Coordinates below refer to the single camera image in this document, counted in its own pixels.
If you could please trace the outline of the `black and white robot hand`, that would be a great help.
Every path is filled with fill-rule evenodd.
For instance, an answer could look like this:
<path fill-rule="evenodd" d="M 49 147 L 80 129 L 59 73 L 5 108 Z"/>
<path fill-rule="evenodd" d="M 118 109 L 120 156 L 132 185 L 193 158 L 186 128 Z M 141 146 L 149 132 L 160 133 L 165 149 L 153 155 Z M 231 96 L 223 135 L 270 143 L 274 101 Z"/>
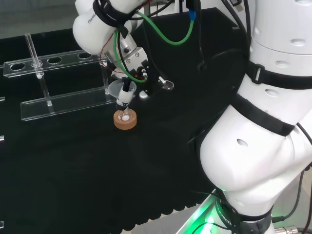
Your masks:
<path fill-rule="evenodd" d="M 111 73 L 113 82 L 109 85 L 108 91 L 111 96 L 118 98 L 123 86 L 122 78 L 125 74 L 118 67 L 113 50 L 108 51 L 106 55 L 115 66 L 115 69 Z M 153 95 L 161 89 L 158 81 L 160 73 L 156 69 L 156 66 L 148 59 L 146 51 L 142 47 L 133 47 L 128 53 L 122 52 L 122 55 L 129 73 L 134 78 L 139 80 L 147 78 L 145 83 L 131 81 L 130 89 L 134 91 L 134 98 L 142 103 L 151 102 Z"/>

